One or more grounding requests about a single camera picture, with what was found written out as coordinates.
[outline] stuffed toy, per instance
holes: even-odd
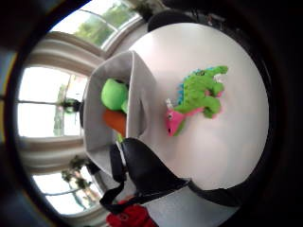
[[[113,130],[120,133],[125,137],[125,128],[126,128],[126,114],[119,111],[111,111],[106,109],[103,113],[103,121],[105,124],[112,128]]]
[[[110,214],[106,222],[111,227],[156,227],[157,225],[150,218],[147,209],[138,204],[127,207],[123,213],[114,215]]]
[[[169,136],[180,133],[188,116],[203,113],[207,118],[214,118],[221,110],[217,97],[222,95],[223,84],[214,79],[217,74],[225,74],[227,66],[210,67],[196,70],[180,84],[178,105],[173,106],[167,99],[166,126]]]
[[[107,79],[100,93],[104,106],[112,111],[127,113],[129,91],[127,86],[115,79]]]

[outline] black strap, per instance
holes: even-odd
[[[170,191],[164,191],[164,192],[154,193],[154,194],[150,194],[150,195],[138,195],[138,196],[132,197],[130,200],[126,201],[125,203],[113,204],[117,195],[120,194],[124,188],[124,182],[126,181],[126,173],[125,173],[125,169],[124,169],[124,166],[122,163],[120,151],[119,151],[117,145],[110,146],[110,158],[111,158],[113,178],[116,182],[119,183],[119,186],[107,190],[104,193],[104,196],[102,197],[102,199],[99,201],[100,204],[109,212],[116,215],[116,214],[123,212],[124,209],[130,205],[133,205],[136,203],[144,203],[147,201],[152,201],[152,200],[160,198],[170,192]]]
[[[119,183],[119,186],[107,190],[100,200],[100,203],[105,209],[115,214],[116,209],[113,209],[114,205],[112,205],[112,203],[117,195],[123,190],[124,182],[126,181],[126,174],[120,155],[120,150],[118,149],[117,145],[110,146],[110,159],[113,178],[117,183]]]

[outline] window frame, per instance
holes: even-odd
[[[72,71],[70,71],[70,70],[66,70],[66,69],[59,68],[59,67],[53,67],[53,66],[49,66],[49,65],[27,65],[27,66],[25,67],[25,69],[30,68],[30,67],[43,67],[43,68],[49,68],[49,69],[60,70],[60,71],[63,71],[64,73],[66,73],[66,74],[69,75],[69,79],[68,79],[68,82],[67,82],[67,84],[66,84],[66,88],[64,89],[64,93],[63,93],[63,98],[62,98],[62,100],[66,100],[66,99],[67,99],[67,97],[66,97],[66,95],[67,95],[67,90],[68,90],[68,88],[70,87],[71,80],[72,80],[71,78],[73,77],[73,75],[74,75],[75,77],[87,78],[87,76],[82,75],[82,74],[80,74],[80,73],[78,73],[78,72],[72,72]],[[83,91],[82,99],[84,99],[84,94],[85,94],[85,92],[86,92],[86,84],[85,84],[85,88],[84,88],[84,91]],[[50,102],[50,101],[44,102],[44,101],[32,101],[32,100],[20,99],[20,98],[18,97],[17,100],[16,100],[16,105],[18,106],[19,104],[50,105],[50,106],[55,106],[55,107],[61,107],[61,106],[62,106],[61,103],[58,102],[58,100],[57,100],[56,102]],[[63,122],[63,123],[62,123],[62,127],[64,128],[64,112],[63,112],[62,114],[63,114],[63,116],[62,116],[62,122]],[[65,135],[65,134],[63,134],[63,135],[59,135],[59,136],[54,135],[54,136],[45,136],[45,137],[32,137],[32,136],[23,136],[23,135],[20,135],[20,134],[19,134],[19,136],[22,137],[22,138],[34,138],[34,139],[36,139],[36,140],[41,140],[41,141],[43,141],[43,140],[46,139],[46,138],[58,138],[57,141],[61,141],[60,138],[62,138],[62,137],[66,137],[66,138],[68,138],[68,137],[71,137],[71,138],[74,138],[74,137],[75,137],[75,138],[82,138],[82,137],[83,137],[83,130],[82,130],[82,128],[80,127],[80,128],[79,128],[79,134],[76,134],[76,135]]]

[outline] white table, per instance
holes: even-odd
[[[178,176],[202,189],[229,187],[245,180],[263,152],[269,127],[264,84],[251,58],[220,31],[196,24],[158,28],[131,47],[153,73],[157,87],[152,124],[141,139]],[[166,98],[177,98],[177,85],[191,71],[227,65],[223,112],[215,119],[195,114],[182,133],[169,137]]]

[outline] tree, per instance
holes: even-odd
[[[102,22],[96,15],[90,17],[79,26],[74,35],[89,43],[101,46],[114,31]]]
[[[113,4],[113,6],[100,17],[92,13],[90,17],[79,26],[74,35],[89,43],[101,46],[114,32],[101,18],[105,19],[111,26],[119,28],[133,16],[134,12],[131,12],[125,5]]]
[[[66,90],[66,85],[62,84],[59,92],[57,100],[60,102],[64,99],[64,93]],[[56,106],[56,112],[54,116],[54,135],[61,136],[63,135],[63,109],[62,106]]]
[[[115,27],[120,27],[125,22],[134,17],[134,12],[130,11],[123,4],[114,4],[103,15],[103,18]]]

